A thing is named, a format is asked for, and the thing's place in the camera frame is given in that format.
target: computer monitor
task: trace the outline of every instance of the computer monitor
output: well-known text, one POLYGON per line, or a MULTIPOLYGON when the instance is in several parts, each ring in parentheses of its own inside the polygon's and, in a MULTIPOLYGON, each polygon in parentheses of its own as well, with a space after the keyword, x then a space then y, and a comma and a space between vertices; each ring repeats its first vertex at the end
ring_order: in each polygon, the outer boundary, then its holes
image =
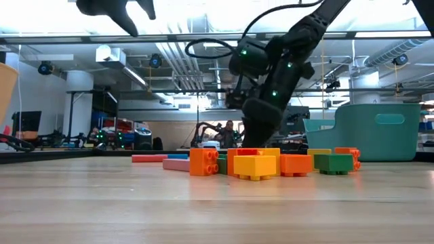
POLYGON ((14 124, 12 126, 12 135, 15 136, 17 131, 36 131, 39 130, 39 123, 41 122, 42 111, 26 111, 21 112, 21 129, 20 129, 20 112, 14 113, 12 119, 14 124))

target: black cable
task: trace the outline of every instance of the black cable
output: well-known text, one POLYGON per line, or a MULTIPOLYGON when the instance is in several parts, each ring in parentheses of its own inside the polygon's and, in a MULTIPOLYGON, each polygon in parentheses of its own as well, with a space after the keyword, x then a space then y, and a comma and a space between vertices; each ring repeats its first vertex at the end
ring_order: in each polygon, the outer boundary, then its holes
MULTIPOLYGON (((273 7, 271 9, 268 9, 267 11, 263 12, 262 14, 260 14, 258 17, 254 18, 245 28, 243 35, 241 36, 241 38, 244 38, 247 33, 249 32, 249 30, 251 29, 251 27, 257 23, 258 20, 260 20, 262 17, 266 16, 267 14, 271 14, 273 12, 279 11, 279 10, 283 10, 283 9, 290 9, 290 8, 299 8, 299 7, 313 7, 315 5, 318 5, 320 3, 322 3, 324 0, 318 0, 314 3, 302 3, 302 4, 288 4, 288 5, 282 5, 282 6, 278 6, 278 7, 273 7)), ((229 45, 228 43, 226 43, 225 41, 221 41, 219 39, 214 39, 214 38, 202 38, 202 39, 197 39, 194 41, 189 42, 189 44, 187 44, 187 46, 184 49, 185 54, 189 57, 192 58, 203 58, 203 59, 217 59, 217 58, 224 58, 227 56, 230 56, 232 54, 236 54, 237 50, 229 45), (189 49, 191 46, 199 44, 199 43, 217 43, 217 44, 221 44, 224 47, 227 47, 230 49, 230 52, 227 52, 225 54, 220 54, 217 56, 202 56, 202 55, 196 55, 196 54, 192 54, 190 53, 189 49)))
POLYGON ((5 140, 0 140, 0 143, 1 142, 6 143, 8 146, 12 147, 13 149, 15 149, 17 151, 29 153, 35 149, 35 147, 31 143, 26 142, 24 140, 20 140, 18 138, 13 137, 13 136, 0 134, 0 138, 5 139, 5 140))
POLYGON ((224 58, 224 57, 227 57, 227 56, 230 56, 232 54, 236 54, 237 53, 237 50, 235 50, 235 48, 233 46, 229 45, 227 42, 221 41, 219 39, 214 39, 214 38, 201 38, 201 39, 198 39, 198 40, 191 41, 191 42, 189 42, 189 44, 187 44, 187 46, 185 47, 184 51, 185 51, 185 54, 187 56, 190 56, 192 58, 203 58, 203 59, 224 58), (229 53, 225 53, 225 54, 221 54, 221 55, 217 55, 217 56, 202 56, 202 55, 196 55, 196 54, 190 53, 190 51, 189 51, 190 47, 193 46, 193 45, 199 44, 199 43, 217 43, 217 44, 220 44, 220 45, 222 45, 224 47, 229 48, 230 52, 229 53))
POLYGON ((247 27, 244 30, 243 35, 241 36, 241 38, 244 38, 247 33, 249 32, 250 28, 257 23, 258 20, 260 20, 262 17, 266 16, 267 14, 271 14, 273 12, 279 11, 279 10, 283 10, 283 9, 290 9, 290 8, 299 8, 299 7, 313 7, 315 5, 318 5, 320 3, 322 3, 324 0, 318 0, 316 2, 313 3, 302 3, 302 4, 288 4, 288 5, 282 5, 282 6, 277 6, 271 9, 268 9, 267 11, 263 12, 262 14, 258 15, 258 17, 256 17, 254 20, 252 20, 250 22, 249 25, 247 25, 247 27))

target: bin handle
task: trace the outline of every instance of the bin handle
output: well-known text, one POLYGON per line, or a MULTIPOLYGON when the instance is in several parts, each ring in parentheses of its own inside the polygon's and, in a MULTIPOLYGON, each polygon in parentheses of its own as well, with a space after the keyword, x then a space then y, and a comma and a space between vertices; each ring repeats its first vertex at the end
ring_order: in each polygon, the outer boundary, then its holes
POLYGON ((401 114, 377 114, 375 122, 380 125, 401 125, 406 118, 401 114))

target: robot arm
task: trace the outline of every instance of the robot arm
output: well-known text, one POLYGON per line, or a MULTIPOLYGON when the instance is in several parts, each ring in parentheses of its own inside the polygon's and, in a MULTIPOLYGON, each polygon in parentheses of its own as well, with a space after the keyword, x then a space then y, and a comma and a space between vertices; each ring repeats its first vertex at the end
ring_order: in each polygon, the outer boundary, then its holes
POLYGON ((222 131, 222 124, 217 124, 217 125, 212 125, 210 123, 206 123, 206 122, 200 122, 198 124, 196 124, 196 129, 195 129, 195 135, 193 136, 193 139, 190 142, 190 146, 193 147, 197 147, 197 144, 202 142, 203 139, 203 135, 205 134, 205 130, 207 129, 213 129, 214 131, 220 133, 222 131), (205 125, 205 127, 202 127, 202 132, 199 135, 199 129, 202 125, 205 125))
POLYGON ((232 55, 229 69, 234 75, 257 79, 268 74, 257 96, 242 107, 245 138, 243 147, 260 147, 279 128, 283 111, 301 77, 310 79, 315 71, 306 60, 322 40, 327 27, 350 0, 325 0, 285 35, 274 37, 264 46, 244 37, 232 55))

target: toy building block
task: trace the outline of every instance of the toy building block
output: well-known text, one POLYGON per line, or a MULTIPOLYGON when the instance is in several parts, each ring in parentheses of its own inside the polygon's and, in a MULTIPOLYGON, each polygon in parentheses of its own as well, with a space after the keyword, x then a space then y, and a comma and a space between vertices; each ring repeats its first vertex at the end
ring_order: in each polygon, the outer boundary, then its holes
POLYGON ((188 155, 167 155, 168 159, 189 159, 188 155))
POLYGON ((276 157, 276 176, 280 176, 280 148, 258 148, 258 154, 276 157))
POLYGON ((312 167, 313 171, 318 171, 315 167, 315 157, 314 155, 328 155, 332 154, 332 149, 307 149, 307 154, 312 156, 312 167))
POLYGON ((210 176, 217 174, 218 152, 215 148, 190 149, 190 176, 210 176))
POLYGON ((314 155, 315 168, 319 173, 328 175, 346 175, 353 171, 352 155, 314 155))
POLYGON ((335 148, 334 153, 336 154, 351 154, 353 156, 353 170, 357 171, 361 167, 361 163, 359 162, 360 151, 357 148, 335 148))
POLYGON ((237 174, 234 173, 233 165, 234 165, 234 157, 241 155, 257 155, 258 149, 255 148, 230 148, 228 149, 227 154, 227 165, 228 165, 228 176, 238 177, 237 174))
POLYGON ((178 171, 190 171, 190 161, 188 159, 163 159, 163 169, 178 171))
POLYGON ((267 180, 276 174, 275 156, 235 156, 234 174, 242 180, 267 180))
POLYGON ((224 174, 224 175, 228 174, 228 164, 227 164, 226 159, 218 158, 217 159, 217 165, 218 165, 218 173, 219 174, 224 174))
POLYGON ((311 155, 280 155, 281 176, 307 176, 313 171, 311 155))
POLYGON ((155 163, 163 162, 167 155, 132 155, 132 163, 155 163))

